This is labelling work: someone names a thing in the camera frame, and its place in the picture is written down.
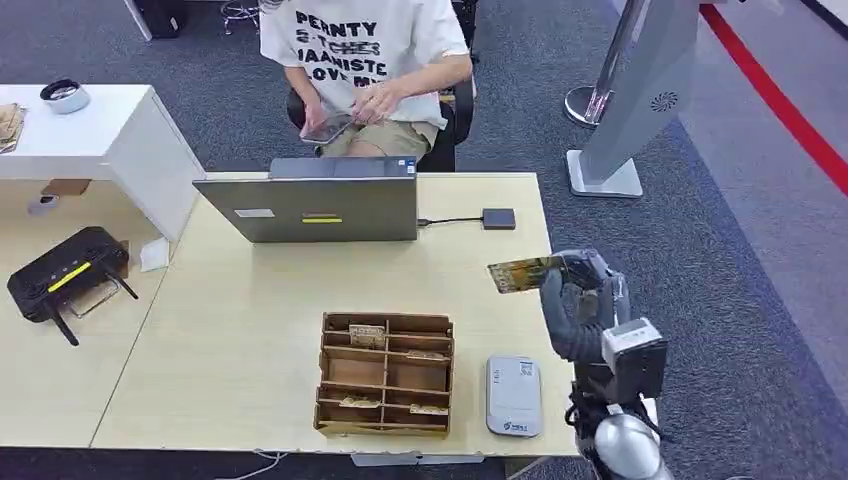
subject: wooden desk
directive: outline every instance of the wooden desk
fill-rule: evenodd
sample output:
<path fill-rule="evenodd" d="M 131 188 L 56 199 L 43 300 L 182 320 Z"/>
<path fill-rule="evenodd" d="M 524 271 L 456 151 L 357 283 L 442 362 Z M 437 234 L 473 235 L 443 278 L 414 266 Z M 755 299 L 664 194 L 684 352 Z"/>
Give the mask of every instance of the wooden desk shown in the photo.
<path fill-rule="evenodd" d="M 0 156 L 0 165 L 6 159 Z M 159 236 L 156 227 L 112 182 L 93 182 L 80 197 L 63 197 L 45 216 L 27 214 L 47 182 L 0 181 L 0 276 L 9 275 L 82 227 L 101 225 L 129 240 L 133 258 Z M 52 322 L 25 320 L 8 292 L 0 292 L 0 445 L 87 447 L 109 402 L 164 271 L 127 282 L 83 320 L 65 316 L 80 340 L 68 344 Z"/>
<path fill-rule="evenodd" d="M 489 263 L 550 252 L 534 174 L 422 174 L 420 215 L 511 207 L 515 231 L 431 226 L 417 242 L 248 243 L 198 201 L 93 446 L 405 453 L 576 455 L 565 425 L 570 364 L 552 351 L 535 292 L 499 295 Z M 439 313 L 456 338 L 446 439 L 350 435 L 312 427 L 325 311 Z M 490 433 L 484 370 L 527 355 L 542 372 L 544 432 Z"/>

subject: laptop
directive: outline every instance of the laptop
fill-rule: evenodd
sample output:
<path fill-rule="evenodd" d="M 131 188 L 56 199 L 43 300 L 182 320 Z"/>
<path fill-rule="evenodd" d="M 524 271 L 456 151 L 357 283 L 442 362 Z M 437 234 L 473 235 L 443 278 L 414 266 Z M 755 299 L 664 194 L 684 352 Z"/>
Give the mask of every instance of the laptop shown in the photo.
<path fill-rule="evenodd" d="M 414 157 L 278 158 L 267 178 L 193 182 L 244 238 L 266 242 L 418 238 Z"/>

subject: white power bank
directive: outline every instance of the white power bank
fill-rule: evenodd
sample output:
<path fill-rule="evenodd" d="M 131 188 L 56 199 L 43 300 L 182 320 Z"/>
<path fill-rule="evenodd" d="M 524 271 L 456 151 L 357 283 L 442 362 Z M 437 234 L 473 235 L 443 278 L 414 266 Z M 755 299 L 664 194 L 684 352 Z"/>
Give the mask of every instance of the white power bank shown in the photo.
<path fill-rule="evenodd" d="M 492 433 L 535 437 L 542 431 L 539 365 L 527 357 L 489 357 L 486 426 Z"/>

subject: paper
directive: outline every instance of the paper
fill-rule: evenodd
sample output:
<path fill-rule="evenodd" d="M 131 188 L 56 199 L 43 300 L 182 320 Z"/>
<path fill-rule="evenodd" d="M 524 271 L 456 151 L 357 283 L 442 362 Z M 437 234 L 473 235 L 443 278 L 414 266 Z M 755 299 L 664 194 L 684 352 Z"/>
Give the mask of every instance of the paper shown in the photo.
<path fill-rule="evenodd" d="M 233 211 L 241 218 L 274 218 L 274 212 L 270 208 L 235 209 Z"/>
<path fill-rule="evenodd" d="M 170 260 L 168 239 L 160 237 L 141 247 L 141 271 L 149 272 L 168 266 Z"/>
<path fill-rule="evenodd" d="M 18 146 L 25 113 L 17 103 L 0 105 L 0 153 L 12 152 Z"/>
<path fill-rule="evenodd" d="M 439 352 L 425 352 L 423 350 L 410 350 L 406 352 L 406 358 L 416 358 L 419 360 L 447 360 L 448 357 Z"/>
<path fill-rule="evenodd" d="M 449 411 L 447 408 L 443 407 L 436 407 L 433 405 L 417 405 L 413 403 L 409 406 L 409 413 L 417 413 L 418 415 L 447 416 Z"/>
<path fill-rule="evenodd" d="M 377 408 L 380 406 L 380 401 L 369 400 L 365 397 L 345 397 L 339 403 L 339 406 L 347 408 Z"/>
<path fill-rule="evenodd" d="M 377 325 L 351 325 L 350 344 L 354 347 L 383 348 L 386 345 L 386 329 Z"/>

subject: white cable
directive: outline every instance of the white cable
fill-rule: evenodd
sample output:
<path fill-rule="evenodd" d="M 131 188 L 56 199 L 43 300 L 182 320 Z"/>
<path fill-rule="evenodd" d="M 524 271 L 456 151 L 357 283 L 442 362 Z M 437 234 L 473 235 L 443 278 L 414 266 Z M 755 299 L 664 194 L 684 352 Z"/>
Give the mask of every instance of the white cable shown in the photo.
<path fill-rule="evenodd" d="M 272 463 L 271 465 L 268 465 L 267 467 L 263 467 L 263 468 L 260 468 L 259 470 L 255 470 L 253 472 L 250 472 L 246 475 L 242 475 L 240 477 L 216 478 L 215 480 L 245 480 L 246 478 L 250 478 L 250 477 L 259 475 L 260 473 L 265 473 L 268 470 L 271 470 L 272 468 L 276 467 L 280 463 L 280 460 L 282 460 L 285 456 L 288 455 L 288 453 L 282 453 L 282 452 L 277 452 L 273 455 L 269 455 L 268 453 L 265 453 L 264 451 L 262 451 L 260 449 L 254 450 L 253 453 L 259 455 L 262 458 L 267 458 L 268 460 L 273 460 L 274 463 Z"/>

